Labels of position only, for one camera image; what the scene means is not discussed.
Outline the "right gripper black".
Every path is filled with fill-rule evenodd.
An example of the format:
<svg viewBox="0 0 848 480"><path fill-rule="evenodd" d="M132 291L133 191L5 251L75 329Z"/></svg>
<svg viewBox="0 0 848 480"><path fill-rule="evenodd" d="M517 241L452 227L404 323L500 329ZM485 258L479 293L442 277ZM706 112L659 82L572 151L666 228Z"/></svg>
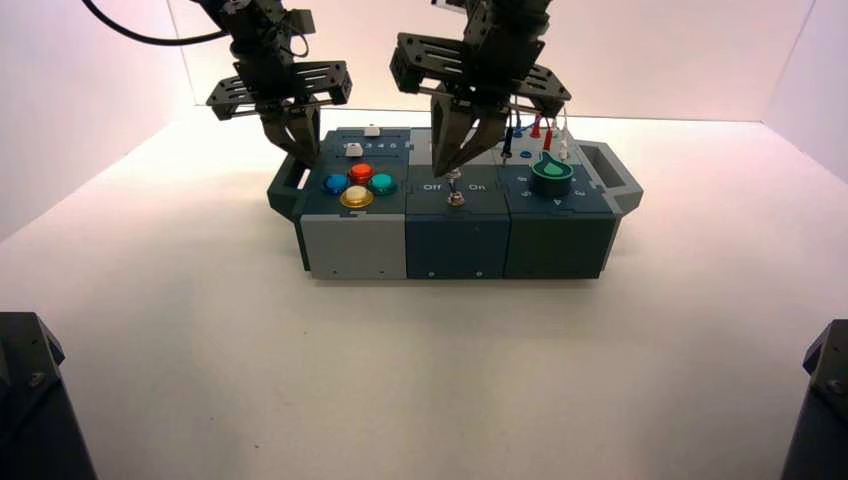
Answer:
<svg viewBox="0 0 848 480"><path fill-rule="evenodd" d="M449 94L434 95L431 100L435 177L466 164L494 163L493 150L503 140L509 110L485 110L479 118L470 103L504 104L518 96L527 99L533 111L553 117L571 100L556 74L537 63L544 47L538 35L495 27L482 28L463 41L398 34L390 61L397 88L418 94L423 81L431 79L441 82Z"/></svg>

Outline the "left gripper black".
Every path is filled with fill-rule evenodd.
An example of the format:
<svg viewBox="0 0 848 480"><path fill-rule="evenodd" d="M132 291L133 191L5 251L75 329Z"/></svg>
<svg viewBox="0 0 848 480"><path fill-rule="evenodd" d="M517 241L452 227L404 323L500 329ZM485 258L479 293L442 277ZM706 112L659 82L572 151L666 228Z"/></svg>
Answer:
<svg viewBox="0 0 848 480"><path fill-rule="evenodd" d="M294 117L262 114L267 139L312 168L320 159L320 107L344 105L352 78L341 60L296 62L284 47L233 44L236 74L219 81L206 100L220 120L271 108L298 110Z"/></svg>

